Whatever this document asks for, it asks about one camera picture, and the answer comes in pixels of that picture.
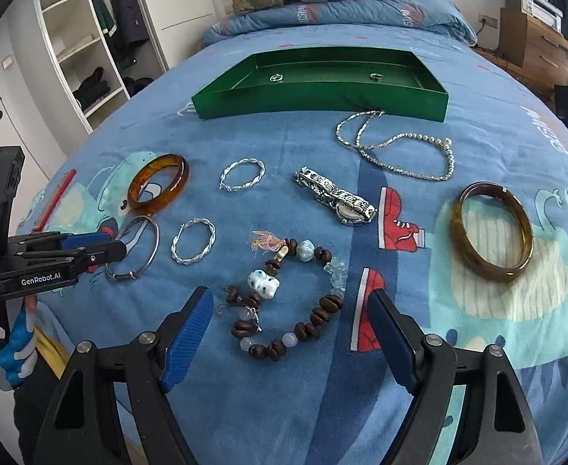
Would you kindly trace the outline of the blue gloved left hand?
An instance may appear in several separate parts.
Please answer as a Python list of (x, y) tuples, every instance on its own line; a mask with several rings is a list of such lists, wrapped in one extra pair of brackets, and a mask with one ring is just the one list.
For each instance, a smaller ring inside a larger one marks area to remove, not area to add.
[(37, 362), (34, 334), (36, 305), (35, 295), (23, 299), (12, 331), (8, 333), (7, 343), (0, 347), (0, 368), (5, 372), (5, 380), (11, 388), (23, 384)]

